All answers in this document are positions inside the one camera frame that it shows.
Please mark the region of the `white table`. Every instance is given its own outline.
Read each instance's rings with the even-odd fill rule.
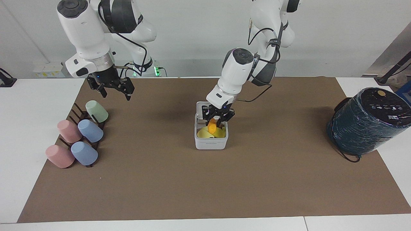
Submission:
[[[338,81],[348,97],[365,87],[378,86],[373,79],[338,78]],[[0,99],[6,99],[0,104],[0,231],[411,230],[411,215],[14,224],[46,161],[44,151],[58,136],[56,124],[66,118],[82,83],[83,79],[20,79],[14,87],[0,89]],[[411,202],[410,138],[411,129],[379,148],[408,203]]]

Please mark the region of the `brown table mat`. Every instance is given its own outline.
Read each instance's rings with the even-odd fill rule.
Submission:
[[[84,83],[110,117],[94,167],[47,161],[18,222],[411,213],[379,153],[353,164],[326,135],[334,78],[276,78],[236,102],[225,150],[196,150],[196,102],[216,79],[134,79],[131,101]],[[240,98],[264,88],[247,83]]]

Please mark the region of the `white container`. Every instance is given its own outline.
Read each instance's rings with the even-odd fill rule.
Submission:
[[[197,113],[194,121],[194,138],[196,140],[196,148],[199,150],[222,150],[226,147],[229,138],[229,127],[227,122],[222,122],[226,127],[225,138],[199,138],[197,132],[202,127],[205,127],[206,120],[203,119],[202,106],[209,106],[209,102],[197,102]]]

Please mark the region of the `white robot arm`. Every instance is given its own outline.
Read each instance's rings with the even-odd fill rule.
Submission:
[[[87,77],[90,88],[107,96],[104,88],[114,88],[130,100],[134,86],[129,78],[120,78],[110,46],[104,39],[101,22],[113,38],[131,52],[133,70],[142,75],[152,65],[143,42],[154,41],[157,32],[143,19],[136,0],[62,0],[57,6],[59,20],[77,53],[66,61],[74,77]]]
[[[287,14],[295,12],[299,4],[300,0],[253,0],[249,32],[254,37],[249,45],[257,39],[259,50],[254,55],[243,48],[227,53],[221,78],[207,95],[211,105],[203,108],[207,121],[217,116],[220,124],[234,116],[231,105],[247,80],[257,86],[270,85],[280,58],[279,48],[290,46],[295,38]]]

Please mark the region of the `cylindrical appliance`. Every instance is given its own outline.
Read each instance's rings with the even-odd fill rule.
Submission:
[[[411,126],[411,108],[396,94],[366,88],[339,105],[327,133],[340,151],[361,156]]]

